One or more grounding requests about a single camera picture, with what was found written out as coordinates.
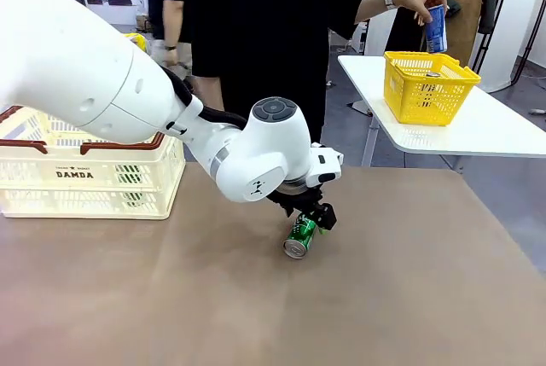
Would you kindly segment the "person's left forearm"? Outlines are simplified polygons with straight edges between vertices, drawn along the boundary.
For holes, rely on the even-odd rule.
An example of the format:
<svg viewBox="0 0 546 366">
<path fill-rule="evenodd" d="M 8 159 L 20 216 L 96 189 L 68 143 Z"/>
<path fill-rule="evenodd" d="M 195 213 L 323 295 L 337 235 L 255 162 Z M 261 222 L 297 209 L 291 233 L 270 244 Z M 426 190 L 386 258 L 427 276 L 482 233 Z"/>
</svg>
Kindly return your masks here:
<svg viewBox="0 0 546 366">
<path fill-rule="evenodd" d="M 385 0 L 362 0 L 355 14 L 354 24 L 365 22 L 388 10 Z"/>
</svg>

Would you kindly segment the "cream plastic shopping basket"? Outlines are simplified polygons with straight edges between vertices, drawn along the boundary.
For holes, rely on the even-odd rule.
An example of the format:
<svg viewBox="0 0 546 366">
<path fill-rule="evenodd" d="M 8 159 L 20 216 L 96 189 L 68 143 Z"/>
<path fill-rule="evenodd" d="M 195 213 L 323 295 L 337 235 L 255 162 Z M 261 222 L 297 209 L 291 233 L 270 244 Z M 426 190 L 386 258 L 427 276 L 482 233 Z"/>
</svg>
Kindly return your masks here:
<svg viewBox="0 0 546 366">
<path fill-rule="evenodd" d="M 183 145 L 164 136 L 151 151 L 95 149 L 79 152 L 86 142 L 105 142 L 35 109 L 23 107 L 0 138 L 44 141 L 47 154 L 35 148 L 0 147 L 0 213 L 8 218 L 168 218 L 185 167 Z M 139 166 L 144 202 L 128 208 L 114 166 Z"/>
</svg>

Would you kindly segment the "black truss stand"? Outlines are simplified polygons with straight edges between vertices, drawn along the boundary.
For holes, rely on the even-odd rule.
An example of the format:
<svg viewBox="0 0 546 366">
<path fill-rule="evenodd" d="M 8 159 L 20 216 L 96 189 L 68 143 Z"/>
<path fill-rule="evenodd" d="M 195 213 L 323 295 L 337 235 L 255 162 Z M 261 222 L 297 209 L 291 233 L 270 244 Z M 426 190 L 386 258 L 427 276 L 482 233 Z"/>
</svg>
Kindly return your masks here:
<svg viewBox="0 0 546 366">
<path fill-rule="evenodd" d="M 511 85 L 534 3 L 535 0 L 495 0 L 493 30 L 478 36 L 471 60 L 483 90 L 497 91 Z"/>
</svg>

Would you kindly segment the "yellow plastic basket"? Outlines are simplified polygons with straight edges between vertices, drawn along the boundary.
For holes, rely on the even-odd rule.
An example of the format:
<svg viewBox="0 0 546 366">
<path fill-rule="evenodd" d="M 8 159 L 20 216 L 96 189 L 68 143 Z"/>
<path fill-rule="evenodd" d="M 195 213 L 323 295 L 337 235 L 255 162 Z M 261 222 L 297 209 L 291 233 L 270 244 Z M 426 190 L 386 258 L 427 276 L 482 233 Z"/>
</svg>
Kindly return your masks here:
<svg viewBox="0 0 546 366">
<path fill-rule="evenodd" d="M 384 99 L 396 120 L 407 125 L 447 126 L 481 77 L 446 54 L 386 52 Z M 426 81 L 427 72 L 441 73 Z"/>
</svg>

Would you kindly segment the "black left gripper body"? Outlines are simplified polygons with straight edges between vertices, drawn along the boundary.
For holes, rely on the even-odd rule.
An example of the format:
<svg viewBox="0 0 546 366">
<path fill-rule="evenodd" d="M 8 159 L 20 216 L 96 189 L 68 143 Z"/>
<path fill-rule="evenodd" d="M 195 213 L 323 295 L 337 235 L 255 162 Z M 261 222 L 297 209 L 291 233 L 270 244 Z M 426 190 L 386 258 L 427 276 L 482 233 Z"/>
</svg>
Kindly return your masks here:
<svg viewBox="0 0 546 366">
<path fill-rule="evenodd" d="M 314 215 L 315 207 L 317 204 L 320 204 L 320 200 L 322 199 L 322 190 L 321 187 L 315 187 L 307 189 L 298 195 L 288 195 L 280 191 L 274 191 L 267 198 L 278 204 L 281 208 L 289 206 L 304 214 Z"/>
</svg>

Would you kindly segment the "person in black clothes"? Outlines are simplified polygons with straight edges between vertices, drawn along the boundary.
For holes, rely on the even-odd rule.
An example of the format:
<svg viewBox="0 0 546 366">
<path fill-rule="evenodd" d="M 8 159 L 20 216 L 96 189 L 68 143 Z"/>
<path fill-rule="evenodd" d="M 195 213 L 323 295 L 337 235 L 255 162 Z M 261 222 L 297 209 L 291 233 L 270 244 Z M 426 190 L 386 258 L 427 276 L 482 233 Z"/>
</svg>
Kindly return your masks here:
<svg viewBox="0 0 546 366">
<path fill-rule="evenodd" d="M 280 96 L 302 110 L 313 142 L 325 119 L 329 33 L 349 34 L 360 0 L 192 0 L 200 99 L 248 116 Z"/>
</svg>

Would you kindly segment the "white side table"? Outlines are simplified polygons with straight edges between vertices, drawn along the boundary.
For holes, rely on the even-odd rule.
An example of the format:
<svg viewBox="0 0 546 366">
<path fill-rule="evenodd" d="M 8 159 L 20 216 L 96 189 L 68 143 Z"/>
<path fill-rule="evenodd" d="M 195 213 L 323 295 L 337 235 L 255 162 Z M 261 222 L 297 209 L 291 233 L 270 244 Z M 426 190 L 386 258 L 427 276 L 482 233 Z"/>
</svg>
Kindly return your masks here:
<svg viewBox="0 0 546 366">
<path fill-rule="evenodd" d="M 445 126 L 397 122 L 383 98 L 385 59 L 341 55 L 338 61 L 392 145 L 406 153 L 546 159 L 546 131 L 478 87 Z"/>
</svg>

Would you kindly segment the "grey table leg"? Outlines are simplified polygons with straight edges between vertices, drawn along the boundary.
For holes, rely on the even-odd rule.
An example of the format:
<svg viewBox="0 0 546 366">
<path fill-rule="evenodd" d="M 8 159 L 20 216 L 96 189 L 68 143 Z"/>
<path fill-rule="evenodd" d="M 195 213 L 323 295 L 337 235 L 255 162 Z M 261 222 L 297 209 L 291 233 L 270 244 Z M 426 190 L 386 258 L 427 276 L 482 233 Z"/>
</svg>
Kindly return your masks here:
<svg viewBox="0 0 546 366">
<path fill-rule="evenodd" d="M 375 151 L 375 144 L 380 129 L 378 120 L 368 108 L 364 100 L 348 103 L 347 107 L 370 118 L 366 142 L 363 150 L 362 166 L 371 167 Z"/>
</svg>

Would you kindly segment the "green drink can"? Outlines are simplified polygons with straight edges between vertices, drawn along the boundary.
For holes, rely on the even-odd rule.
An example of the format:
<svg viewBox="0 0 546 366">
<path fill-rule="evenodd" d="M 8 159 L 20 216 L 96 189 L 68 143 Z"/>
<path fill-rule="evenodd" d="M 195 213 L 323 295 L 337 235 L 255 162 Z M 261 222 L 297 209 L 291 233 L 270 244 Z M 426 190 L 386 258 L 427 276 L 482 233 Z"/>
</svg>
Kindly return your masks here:
<svg viewBox="0 0 546 366">
<path fill-rule="evenodd" d="M 142 172 L 139 166 L 116 164 L 114 172 L 119 184 L 125 188 L 121 193 L 121 200 L 128 208 L 141 207 L 144 195 Z"/>
<path fill-rule="evenodd" d="M 304 213 L 295 220 L 287 239 L 283 242 L 285 254 L 292 259 L 302 259 L 310 249 L 317 224 Z"/>
</svg>

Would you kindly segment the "yellow bag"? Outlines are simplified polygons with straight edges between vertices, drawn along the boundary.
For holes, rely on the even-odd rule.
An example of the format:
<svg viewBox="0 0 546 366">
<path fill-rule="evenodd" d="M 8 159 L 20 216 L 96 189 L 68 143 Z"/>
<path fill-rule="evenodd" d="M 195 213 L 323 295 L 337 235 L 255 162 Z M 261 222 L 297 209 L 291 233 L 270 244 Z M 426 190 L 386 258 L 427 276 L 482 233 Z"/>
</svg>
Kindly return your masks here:
<svg viewBox="0 0 546 366">
<path fill-rule="evenodd" d="M 148 40 L 140 33 L 124 33 L 124 36 L 134 43 L 140 50 L 148 53 Z"/>
</svg>

